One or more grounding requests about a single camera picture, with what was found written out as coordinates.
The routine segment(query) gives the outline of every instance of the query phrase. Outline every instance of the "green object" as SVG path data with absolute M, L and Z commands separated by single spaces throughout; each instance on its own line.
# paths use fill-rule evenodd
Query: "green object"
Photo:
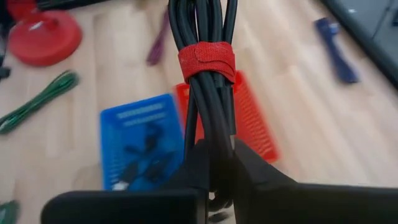
M 16 201 L 0 205 L 0 224 L 17 223 L 18 213 L 19 204 Z
M 0 134 L 8 134 L 20 125 L 30 115 L 52 101 L 59 95 L 71 90 L 79 82 L 77 73 L 67 70 L 54 79 L 35 98 L 22 105 L 20 108 L 0 118 Z

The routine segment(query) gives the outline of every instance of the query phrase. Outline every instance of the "blue plastic basket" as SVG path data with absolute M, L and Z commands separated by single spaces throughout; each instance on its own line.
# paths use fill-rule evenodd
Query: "blue plastic basket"
M 157 147 L 143 156 L 148 124 L 163 131 Z M 131 153 L 125 150 L 126 146 L 135 147 L 143 154 Z M 151 190 L 163 184 L 183 161 L 182 129 L 173 97 L 166 94 L 102 111 L 101 153 L 106 190 L 112 190 L 113 185 L 119 182 L 119 176 L 130 162 L 138 162 L 141 174 L 151 161 L 172 154 L 159 181 L 151 182 L 140 177 L 129 190 Z

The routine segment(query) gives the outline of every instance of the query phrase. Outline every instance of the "green cable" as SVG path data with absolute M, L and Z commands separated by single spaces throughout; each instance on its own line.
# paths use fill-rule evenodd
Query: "green cable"
M 0 134 L 8 134 L 20 125 L 30 115 L 52 101 L 59 95 L 71 90 L 79 83 L 76 72 L 67 70 L 54 79 L 35 98 L 22 105 L 20 108 L 0 118 Z

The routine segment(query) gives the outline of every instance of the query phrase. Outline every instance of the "red basket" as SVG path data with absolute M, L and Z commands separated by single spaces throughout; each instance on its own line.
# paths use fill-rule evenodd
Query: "red basket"
M 244 141 L 251 149 L 255 150 L 265 161 L 278 160 L 275 141 L 270 134 L 267 123 L 256 103 L 256 99 L 244 79 L 242 71 L 236 75 L 234 88 L 236 137 Z M 179 110 L 185 124 L 188 110 L 189 85 L 176 86 Z M 198 118 L 197 137 L 203 138 L 203 127 Z

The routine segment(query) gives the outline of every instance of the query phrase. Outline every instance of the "wooden floor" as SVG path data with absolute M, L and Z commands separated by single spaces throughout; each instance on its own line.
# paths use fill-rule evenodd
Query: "wooden floor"
M 101 110 L 172 91 L 182 82 L 169 33 L 163 61 L 146 66 L 167 1 L 113 0 L 71 11 L 84 32 L 79 49 L 48 68 L 12 55 L 0 83 L 0 116 L 62 71 L 81 83 L 8 136 L 0 136 L 0 201 L 18 199 L 19 223 L 39 223 L 43 204 L 77 189 L 101 188 Z M 337 37 L 361 82 L 336 81 L 312 22 L 312 0 L 239 1 L 234 36 L 244 70 L 280 147 L 275 165 L 301 182 L 398 187 L 398 97 L 343 32 Z

